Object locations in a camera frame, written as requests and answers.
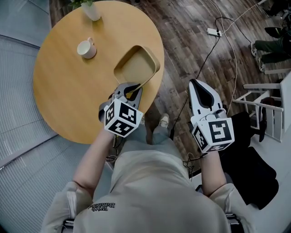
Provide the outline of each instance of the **white vase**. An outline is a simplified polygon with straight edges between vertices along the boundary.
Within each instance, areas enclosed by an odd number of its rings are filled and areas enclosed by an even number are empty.
[[[88,6],[88,4],[84,2],[81,3],[81,6],[83,8],[83,11],[91,20],[97,21],[100,19],[101,15],[94,3],[92,3],[91,6]]]

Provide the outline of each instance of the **person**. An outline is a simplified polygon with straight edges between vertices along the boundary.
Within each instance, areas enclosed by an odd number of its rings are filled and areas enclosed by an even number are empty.
[[[277,15],[280,11],[286,10],[289,7],[290,0],[277,0],[273,3],[270,10],[264,10],[268,17]]]
[[[261,72],[265,71],[265,64],[277,63],[290,59],[291,56],[291,37],[286,32],[281,38],[275,41],[255,41],[251,43],[251,54],[256,57],[257,51],[269,52],[258,58],[259,69]]]
[[[217,152],[201,159],[202,190],[195,191],[181,155],[169,138],[163,114],[146,143],[144,118],[126,139],[115,162],[110,193],[92,202],[114,137],[102,130],[82,158],[73,181],[57,193],[42,233],[60,233],[74,219],[75,233],[229,233],[226,214],[235,214],[245,233],[255,232],[237,189],[226,183]]]

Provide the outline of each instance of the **translucent wall panel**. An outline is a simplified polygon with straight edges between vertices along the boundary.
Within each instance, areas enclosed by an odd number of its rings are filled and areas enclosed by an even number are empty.
[[[0,159],[52,132],[41,117],[33,95],[37,52],[0,39]]]
[[[37,233],[57,191],[72,180],[88,145],[57,136],[0,171],[0,224],[9,233]],[[109,192],[105,166],[94,199]]]
[[[49,14],[42,8],[41,0],[0,0],[0,35],[41,46],[50,31]]]

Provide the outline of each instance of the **rectangular tray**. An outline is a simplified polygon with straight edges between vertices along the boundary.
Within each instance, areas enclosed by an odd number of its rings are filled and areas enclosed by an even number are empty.
[[[149,48],[133,46],[114,68],[114,75],[119,83],[135,82],[140,84],[140,88],[160,67],[159,61]]]

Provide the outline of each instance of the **white sneaker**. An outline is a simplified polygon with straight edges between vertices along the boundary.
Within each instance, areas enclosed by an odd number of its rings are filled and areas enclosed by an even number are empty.
[[[169,119],[170,119],[170,117],[168,114],[166,114],[166,113],[162,114],[160,117],[159,126],[167,128],[169,125]]]
[[[145,115],[142,116],[140,120],[140,125],[145,125]]]
[[[255,47],[255,44],[254,43],[251,43],[251,54],[256,57],[256,52],[257,52],[257,49]]]
[[[260,69],[260,72],[265,72],[265,64],[262,62],[261,58],[259,57],[258,59],[258,62],[259,62],[259,69]]]

